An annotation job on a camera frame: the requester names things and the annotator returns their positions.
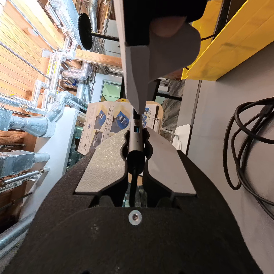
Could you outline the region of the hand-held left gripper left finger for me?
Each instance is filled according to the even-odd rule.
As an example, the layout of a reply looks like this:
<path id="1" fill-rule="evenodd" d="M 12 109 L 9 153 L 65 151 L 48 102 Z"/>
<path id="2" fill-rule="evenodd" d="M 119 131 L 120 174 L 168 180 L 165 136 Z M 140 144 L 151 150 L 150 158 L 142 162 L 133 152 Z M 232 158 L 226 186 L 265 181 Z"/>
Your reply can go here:
<path id="1" fill-rule="evenodd" d="M 88 163 L 75 193 L 109 196 L 115 206 L 122 206 L 128 189 L 128 130 L 122 130 L 101 143 Z"/>

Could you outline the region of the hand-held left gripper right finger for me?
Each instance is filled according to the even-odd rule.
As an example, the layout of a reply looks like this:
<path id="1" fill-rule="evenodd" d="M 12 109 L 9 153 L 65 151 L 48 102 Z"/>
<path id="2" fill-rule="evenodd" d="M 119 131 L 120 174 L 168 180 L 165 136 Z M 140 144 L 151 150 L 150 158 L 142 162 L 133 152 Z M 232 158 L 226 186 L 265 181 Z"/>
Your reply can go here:
<path id="1" fill-rule="evenodd" d="M 173 145 L 151 128 L 145 128 L 143 136 L 146 156 L 143 188 L 147 194 L 147 205 L 156 206 L 162 198 L 173 202 L 176 197 L 196 196 L 196 190 Z"/>

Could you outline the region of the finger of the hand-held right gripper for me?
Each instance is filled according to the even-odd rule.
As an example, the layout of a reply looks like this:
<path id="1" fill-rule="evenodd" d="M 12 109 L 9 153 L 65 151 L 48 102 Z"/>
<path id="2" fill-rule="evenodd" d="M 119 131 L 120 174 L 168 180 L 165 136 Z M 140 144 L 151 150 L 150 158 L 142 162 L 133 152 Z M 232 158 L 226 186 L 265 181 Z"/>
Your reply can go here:
<path id="1" fill-rule="evenodd" d="M 137 114 L 142 115 L 147 100 L 150 51 L 146 45 L 129 46 L 126 43 L 123 1 L 114 0 L 114 8 L 126 98 Z"/>
<path id="2" fill-rule="evenodd" d="M 195 61 L 201 46 L 201 37 L 197 29 L 185 22 L 173 36 L 161 37 L 150 25 L 151 22 L 148 82 L 180 70 Z"/>

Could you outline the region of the grey metal USB hub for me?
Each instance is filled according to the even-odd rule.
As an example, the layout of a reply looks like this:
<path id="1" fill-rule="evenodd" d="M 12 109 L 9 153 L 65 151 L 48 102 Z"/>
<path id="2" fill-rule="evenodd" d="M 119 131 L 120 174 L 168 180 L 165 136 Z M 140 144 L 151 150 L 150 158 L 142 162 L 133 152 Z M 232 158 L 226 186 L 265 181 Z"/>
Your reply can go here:
<path id="1" fill-rule="evenodd" d="M 141 174 L 145 166 L 143 128 L 141 119 L 133 119 L 130 124 L 128 154 L 127 154 L 128 173 Z"/>

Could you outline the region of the thin black cable small plug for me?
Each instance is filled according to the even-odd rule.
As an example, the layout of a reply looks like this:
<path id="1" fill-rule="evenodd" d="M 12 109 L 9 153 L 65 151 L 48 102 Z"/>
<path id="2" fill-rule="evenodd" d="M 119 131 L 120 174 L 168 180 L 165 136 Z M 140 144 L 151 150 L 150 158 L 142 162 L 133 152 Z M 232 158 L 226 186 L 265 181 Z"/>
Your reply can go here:
<path id="1" fill-rule="evenodd" d="M 257 106 L 257 105 L 264 105 L 264 107 L 261 109 L 261 111 L 257 115 L 255 115 L 252 119 L 250 119 L 248 122 L 243 124 L 239 118 L 239 114 L 242 113 L 243 111 L 250 109 L 251 107 Z M 272 139 L 267 139 L 267 138 L 261 137 L 257 134 L 259 132 L 259 130 L 262 129 L 262 127 L 264 125 L 266 125 L 266 123 L 268 123 L 272 117 L 273 117 L 273 97 L 262 99 L 262 100 L 255 101 L 255 102 L 246 102 L 244 104 L 239 105 L 236 108 L 235 113 L 231 117 L 229 124 L 227 126 L 227 129 L 226 129 L 226 132 L 225 132 L 224 144 L 223 144 L 223 169 L 224 169 L 225 178 L 227 180 L 227 183 L 231 187 L 231 189 L 239 190 L 241 186 L 244 186 L 244 188 L 253 197 L 255 197 L 255 199 L 257 200 L 259 205 L 268 214 L 268 216 L 273 219 L 273 213 L 266 206 L 266 204 L 273 206 L 273 202 L 258 195 L 253 190 L 253 188 L 251 187 L 250 183 L 247 181 L 245 174 L 244 174 L 246 160 L 247 160 L 248 152 L 249 152 L 252 142 L 254 140 L 258 140 L 263 143 L 273 144 Z M 136 111 L 133 109 L 132 118 L 133 119 L 141 119 L 141 115 L 137 114 Z M 230 135 L 231 128 L 232 128 L 232 125 L 234 122 L 236 122 L 236 124 L 239 127 L 239 129 L 234 133 L 234 135 L 231 138 L 231 151 L 232 151 L 232 155 L 233 155 L 234 162 L 236 165 L 237 176 L 239 179 L 237 186 L 234 186 L 232 184 L 231 179 L 229 177 L 228 166 L 227 166 L 228 140 L 229 140 L 229 135 Z M 236 155 L 235 146 L 234 146 L 235 137 L 241 131 L 245 132 L 247 134 L 247 137 L 244 140 L 244 142 L 240 148 L 239 154 Z M 130 207 L 135 206 L 137 180 L 138 180 L 138 175 L 133 174 L 132 181 L 131 181 L 131 187 L 130 187 L 130 195 L 129 195 Z"/>

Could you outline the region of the yellow plastic bin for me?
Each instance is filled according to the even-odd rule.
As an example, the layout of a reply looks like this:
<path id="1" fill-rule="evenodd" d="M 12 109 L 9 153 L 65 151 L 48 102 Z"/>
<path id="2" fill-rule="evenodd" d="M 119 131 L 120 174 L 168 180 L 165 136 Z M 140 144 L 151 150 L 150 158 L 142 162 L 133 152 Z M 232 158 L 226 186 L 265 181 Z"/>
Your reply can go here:
<path id="1" fill-rule="evenodd" d="M 246 1 L 181 79 L 216 81 L 274 40 L 274 1 Z"/>

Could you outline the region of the instruction poster board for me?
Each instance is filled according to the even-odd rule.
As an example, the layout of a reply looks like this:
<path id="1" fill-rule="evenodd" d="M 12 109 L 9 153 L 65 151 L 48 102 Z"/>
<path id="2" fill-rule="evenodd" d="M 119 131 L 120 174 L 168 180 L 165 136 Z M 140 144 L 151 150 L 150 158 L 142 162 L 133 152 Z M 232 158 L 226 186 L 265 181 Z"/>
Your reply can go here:
<path id="1" fill-rule="evenodd" d="M 84 127 L 77 151 L 86 155 L 90 149 L 96 149 L 108 137 L 129 130 L 133 107 L 129 102 L 103 101 L 88 104 Z M 163 107 L 153 101 L 147 101 L 141 116 L 143 128 L 160 132 L 163 119 Z"/>

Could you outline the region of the black stand pole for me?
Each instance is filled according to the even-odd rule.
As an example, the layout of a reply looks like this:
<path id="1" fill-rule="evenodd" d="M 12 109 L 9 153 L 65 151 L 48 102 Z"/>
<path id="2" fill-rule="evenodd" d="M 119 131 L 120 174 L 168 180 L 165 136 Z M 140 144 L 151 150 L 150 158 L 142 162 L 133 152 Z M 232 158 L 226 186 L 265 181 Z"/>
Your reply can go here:
<path id="1" fill-rule="evenodd" d="M 86 13 L 81 13 L 78 18 L 78 32 L 81 44 L 85 50 L 91 50 L 94 44 L 93 38 L 101 38 L 119 42 L 118 37 L 93 32 L 91 28 L 91 21 Z"/>

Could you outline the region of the silver ventilation duct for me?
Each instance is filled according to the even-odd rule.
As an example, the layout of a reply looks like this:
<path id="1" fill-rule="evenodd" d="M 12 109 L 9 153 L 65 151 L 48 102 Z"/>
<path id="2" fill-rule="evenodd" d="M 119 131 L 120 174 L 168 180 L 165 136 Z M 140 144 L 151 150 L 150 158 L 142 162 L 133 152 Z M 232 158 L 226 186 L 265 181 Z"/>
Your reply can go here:
<path id="1" fill-rule="evenodd" d="M 48 153 L 34 153 L 24 150 L 0 153 L 0 178 L 18 174 L 32 168 L 35 163 L 50 159 Z"/>
<path id="2" fill-rule="evenodd" d="M 35 137 L 52 137 L 56 123 L 63 115 L 65 106 L 70 104 L 87 110 L 86 102 L 67 91 L 57 94 L 51 109 L 43 115 L 22 118 L 12 115 L 10 110 L 1 108 L 1 131 L 16 129 L 23 130 Z"/>

